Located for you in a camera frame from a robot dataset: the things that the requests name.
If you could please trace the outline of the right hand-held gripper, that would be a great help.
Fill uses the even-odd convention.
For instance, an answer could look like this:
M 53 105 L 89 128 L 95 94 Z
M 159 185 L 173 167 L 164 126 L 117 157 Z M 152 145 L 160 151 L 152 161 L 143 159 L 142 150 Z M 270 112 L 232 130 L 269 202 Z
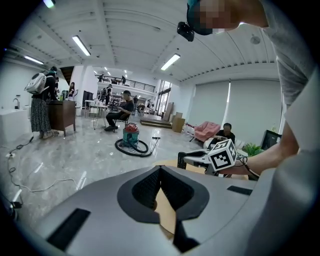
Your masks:
M 177 167 L 185 169 L 187 164 L 204 168 L 206 175 L 219 176 L 219 172 L 233 167 L 237 158 L 237 151 L 231 139 L 218 142 L 212 149 L 203 149 L 190 153 L 179 152 Z

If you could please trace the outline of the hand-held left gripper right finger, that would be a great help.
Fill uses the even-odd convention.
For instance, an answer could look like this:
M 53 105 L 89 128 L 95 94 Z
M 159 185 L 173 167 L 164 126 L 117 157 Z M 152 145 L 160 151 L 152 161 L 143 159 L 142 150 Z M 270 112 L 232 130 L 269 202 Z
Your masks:
M 160 187 L 179 221 L 198 218 L 210 199 L 204 185 L 165 165 L 160 167 Z

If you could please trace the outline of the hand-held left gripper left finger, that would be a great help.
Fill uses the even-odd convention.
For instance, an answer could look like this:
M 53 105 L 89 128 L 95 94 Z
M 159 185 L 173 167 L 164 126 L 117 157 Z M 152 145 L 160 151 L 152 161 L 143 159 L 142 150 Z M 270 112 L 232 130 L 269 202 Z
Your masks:
M 159 224 L 160 216 L 155 212 L 156 197 L 161 188 L 161 167 L 126 181 L 117 192 L 121 209 L 133 220 L 140 223 Z

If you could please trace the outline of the person's right forearm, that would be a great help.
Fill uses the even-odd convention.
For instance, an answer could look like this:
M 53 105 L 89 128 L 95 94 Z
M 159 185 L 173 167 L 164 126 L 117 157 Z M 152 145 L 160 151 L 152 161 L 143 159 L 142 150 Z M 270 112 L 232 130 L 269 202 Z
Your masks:
M 280 142 L 258 155 L 242 158 L 235 165 L 220 171 L 223 175 L 252 175 L 260 176 L 267 169 L 276 168 L 285 159 L 298 153 L 299 145 L 296 137 L 288 125 L 284 123 Z

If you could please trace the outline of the large cardboard box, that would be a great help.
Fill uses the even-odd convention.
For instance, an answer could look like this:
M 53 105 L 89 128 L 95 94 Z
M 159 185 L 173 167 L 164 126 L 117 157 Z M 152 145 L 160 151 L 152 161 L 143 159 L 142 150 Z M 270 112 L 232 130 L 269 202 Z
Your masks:
M 180 117 L 175 117 L 172 122 L 172 131 L 175 133 L 181 133 L 185 125 L 185 119 Z

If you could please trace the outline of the oval wooden coffee table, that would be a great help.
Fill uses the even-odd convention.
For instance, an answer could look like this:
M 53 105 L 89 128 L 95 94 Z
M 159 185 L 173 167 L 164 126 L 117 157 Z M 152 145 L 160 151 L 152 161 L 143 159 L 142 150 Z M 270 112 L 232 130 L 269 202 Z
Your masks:
M 161 160 L 154 162 L 153 165 L 165 165 L 169 167 L 177 167 L 178 160 Z M 205 169 L 203 167 L 195 167 L 190 164 L 186 164 L 186 170 L 194 173 L 205 174 Z M 236 175 L 230 176 L 232 179 L 238 180 L 249 180 L 248 175 Z M 175 234 L 176 226 L 176 212 L 170 205 L 167 197 L 165 196 L 162 189 L 157 193 L 154 211 L 159 214 L 160 218 L 160 229 L 164 233 L 167 239 L 173 240 Z

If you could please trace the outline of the dark wooden steps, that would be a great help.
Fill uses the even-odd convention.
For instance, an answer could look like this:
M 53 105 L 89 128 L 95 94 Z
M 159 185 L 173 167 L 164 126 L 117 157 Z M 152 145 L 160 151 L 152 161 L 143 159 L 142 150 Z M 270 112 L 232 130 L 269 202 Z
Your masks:
M 143 126 L 149 126 L 149 127 L 172 129 L 172 123 L 162 119 L 143 117 L 140 119 L 140 124 Z

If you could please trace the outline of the red and teal vacuum cleaner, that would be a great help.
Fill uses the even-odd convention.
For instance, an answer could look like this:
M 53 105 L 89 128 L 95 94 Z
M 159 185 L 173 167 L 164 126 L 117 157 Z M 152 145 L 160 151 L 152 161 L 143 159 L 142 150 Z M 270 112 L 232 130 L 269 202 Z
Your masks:
M 135 123 L 128 123 L 123 129 L 122 143 L 126 147 L 137 147 L 139 142 L 139 129 Z

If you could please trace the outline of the white roller blind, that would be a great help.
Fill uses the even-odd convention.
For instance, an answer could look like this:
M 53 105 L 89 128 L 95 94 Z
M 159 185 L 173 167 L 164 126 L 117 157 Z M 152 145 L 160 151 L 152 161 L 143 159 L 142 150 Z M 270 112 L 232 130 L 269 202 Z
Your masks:
M 282 116 L 279 81 L 232 80 L 225 121 L 232 125 L 235 138 L 259 146 L 265 131 L 277 131 Z
M 206 121 L 221 125 L 225 115 L 228 92 L 228 81 L 196 85 L 187 122 L 192 126 L 199 126 Z

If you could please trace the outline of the glass entrance door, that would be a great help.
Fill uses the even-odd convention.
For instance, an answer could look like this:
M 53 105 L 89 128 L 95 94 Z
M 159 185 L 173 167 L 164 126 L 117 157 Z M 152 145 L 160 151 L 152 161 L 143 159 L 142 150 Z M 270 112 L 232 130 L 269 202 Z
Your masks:
M 162 117 L 167 109 L 167 105 L 169 103 L 171 87 L 172 87 L 171 82 L 168 82 L 165 80 L 161 81 L 160 87 L 158 90 L 156 107 L 155 107 L 155 113 L 157 116 Z

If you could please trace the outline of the black folding chair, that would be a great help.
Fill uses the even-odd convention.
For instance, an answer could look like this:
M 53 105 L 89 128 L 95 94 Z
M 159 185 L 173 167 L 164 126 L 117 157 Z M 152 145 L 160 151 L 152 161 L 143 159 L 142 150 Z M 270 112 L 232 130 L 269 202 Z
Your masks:
M 119 122 L 128 124 L 129 117 L 130 117 L 130 114 L 125 113 L 125 114 L 122 114 L 119 118 L 115 119 L 114 120 L 115 127 L 114 127 L 113 131 L 115 132 L 118 129 L 117 123 L 119 123 Z

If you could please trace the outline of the green potted plant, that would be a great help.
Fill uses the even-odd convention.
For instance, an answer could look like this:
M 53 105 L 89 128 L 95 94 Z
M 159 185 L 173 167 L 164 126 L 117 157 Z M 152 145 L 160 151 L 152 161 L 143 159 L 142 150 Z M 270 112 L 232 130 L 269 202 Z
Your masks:
M 247 153 L 247 155 L 249 157 L 253 157 L 253 156 L 256 156 L 256 155 L 262 153 L 264 150 L 260 146 L 257 146 L 253 143 L 247 143 L 242 148 L 242 151 Z

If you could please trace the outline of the black glass-door cabinet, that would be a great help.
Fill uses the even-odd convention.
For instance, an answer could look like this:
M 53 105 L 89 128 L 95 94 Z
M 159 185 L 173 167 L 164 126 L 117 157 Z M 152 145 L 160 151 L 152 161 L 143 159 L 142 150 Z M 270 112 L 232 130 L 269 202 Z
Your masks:
M 271 148 L 273 145 L 277 144 L 281 140 L 281 137 L 282 135 L 276 132 L 266 130 L 264 132 L 260 148 L 264 151 Z

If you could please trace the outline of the black balcony railing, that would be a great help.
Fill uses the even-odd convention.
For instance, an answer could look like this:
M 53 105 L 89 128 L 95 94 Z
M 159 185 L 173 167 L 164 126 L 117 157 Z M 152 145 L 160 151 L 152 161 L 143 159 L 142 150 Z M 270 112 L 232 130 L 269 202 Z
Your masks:
M 95 75 L 95 78 L 98 83 L 100 84 L 106 84 L 106 85 L 112 85 L 112 86 L 125 86 L 125 87 L 132 87 L 135 89 L 147 91 L 147 92 L 156 92 L 156 87 L 147 83 L 142 83 L 134 80 L 126 79 L 125 83 L 123 84 L 123 79 L 119 77 L 113 77 L 113 76 L 106 76 L 106 75 Z

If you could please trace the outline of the white side table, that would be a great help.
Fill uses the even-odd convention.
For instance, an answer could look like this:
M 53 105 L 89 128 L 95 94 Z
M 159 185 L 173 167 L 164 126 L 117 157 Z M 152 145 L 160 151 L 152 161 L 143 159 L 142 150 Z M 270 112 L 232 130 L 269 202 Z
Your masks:
M 93 129 L 96 130 L 98 123 L 103 118 L 103 112 L 108 107 L 103 105 L 98 99 L 95 100 L 85 100 L 84 101 L 84 117 L 89 117 L 93 114 Z

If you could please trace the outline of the dark wooden cabinet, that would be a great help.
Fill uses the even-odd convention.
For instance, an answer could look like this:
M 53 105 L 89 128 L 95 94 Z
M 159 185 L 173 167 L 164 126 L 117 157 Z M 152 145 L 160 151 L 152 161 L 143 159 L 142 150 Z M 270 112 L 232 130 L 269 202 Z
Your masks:
M 76 102 L 72 100 L 51 100 L 47 103 L 48 118 L 53 130 L 63 132 L 66 136 L 66 128 L 73 126 L 76 131 Z

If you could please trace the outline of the white kitchen island counter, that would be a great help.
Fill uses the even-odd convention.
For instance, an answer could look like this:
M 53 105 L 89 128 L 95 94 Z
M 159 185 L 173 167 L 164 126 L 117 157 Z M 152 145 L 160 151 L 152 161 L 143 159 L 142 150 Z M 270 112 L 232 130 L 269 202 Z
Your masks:
M 30 106 L 20 106 L 17 97 L 12 102 L 13 108 L 0 108 L 0 146 L 14 142 L 31 132 Z

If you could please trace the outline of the person's grey t-shirt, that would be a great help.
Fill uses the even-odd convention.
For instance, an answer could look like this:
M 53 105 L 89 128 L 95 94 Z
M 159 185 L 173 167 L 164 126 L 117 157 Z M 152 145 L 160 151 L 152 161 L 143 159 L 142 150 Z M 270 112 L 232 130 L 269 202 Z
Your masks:
M 318 66 L 305 40 L 271 0 L 259 0 L 268 26 L 263 28 L 276 54 L 279 81 L 287 106 L 280 149 L 284 156 L 320 150 Z

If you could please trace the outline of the white backpack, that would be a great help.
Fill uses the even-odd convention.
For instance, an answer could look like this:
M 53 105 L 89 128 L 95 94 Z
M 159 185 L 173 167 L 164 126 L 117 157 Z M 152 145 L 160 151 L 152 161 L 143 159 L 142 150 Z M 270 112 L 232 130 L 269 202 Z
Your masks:
M 32 94 L 38 95 L 41 94 L 44 90 L 48 89 L 49 87 L 46 86 L 47 77 L 44 73 L 39 72 L 36 73 L 29 83 L 25 86 L 24 91 Z

